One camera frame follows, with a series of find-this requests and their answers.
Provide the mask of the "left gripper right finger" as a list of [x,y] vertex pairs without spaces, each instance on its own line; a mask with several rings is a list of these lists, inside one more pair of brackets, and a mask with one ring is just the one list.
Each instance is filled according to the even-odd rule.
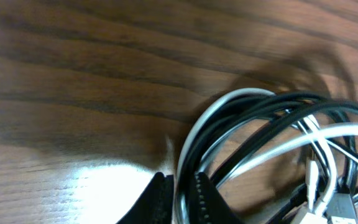
[[191,180],[188,216],[191,224],[241,224],[204,172]]

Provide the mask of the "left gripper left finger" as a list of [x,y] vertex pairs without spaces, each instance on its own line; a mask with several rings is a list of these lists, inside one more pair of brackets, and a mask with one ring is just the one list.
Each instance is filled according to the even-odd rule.
[[117,224],[171,224],[174,176],[156,173]]

